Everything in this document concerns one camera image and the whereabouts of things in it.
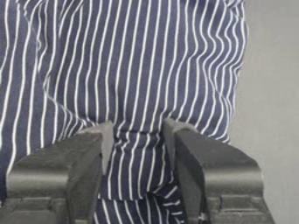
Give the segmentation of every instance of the striped shirt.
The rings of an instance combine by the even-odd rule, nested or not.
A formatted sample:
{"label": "striped shirt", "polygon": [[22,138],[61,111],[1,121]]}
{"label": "striped shirt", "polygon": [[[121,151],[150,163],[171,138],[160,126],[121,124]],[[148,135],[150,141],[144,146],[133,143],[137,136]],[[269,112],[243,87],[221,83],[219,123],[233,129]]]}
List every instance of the striped shirt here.
{"label": "striped shirt", "polygon": [[229,140],[247,35],[241,0],[1,1],[0,199],[14,161],[109,120],[94,222],[183,221],[162,120]]}

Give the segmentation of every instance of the navy blue fabric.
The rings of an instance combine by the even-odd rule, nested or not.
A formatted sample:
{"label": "navy blue fabric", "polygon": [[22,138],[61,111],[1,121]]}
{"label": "navy blue fabric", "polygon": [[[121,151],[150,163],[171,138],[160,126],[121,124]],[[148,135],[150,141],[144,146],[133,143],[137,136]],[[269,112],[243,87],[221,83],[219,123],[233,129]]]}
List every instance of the navy blue fabric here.
{"label": "navy blue fabric", "polygon": [[239,0],[1,1],[1,199],[14,161],[110,120],[100,223],[183,221],[162,120],[229,140],[247,33]]}

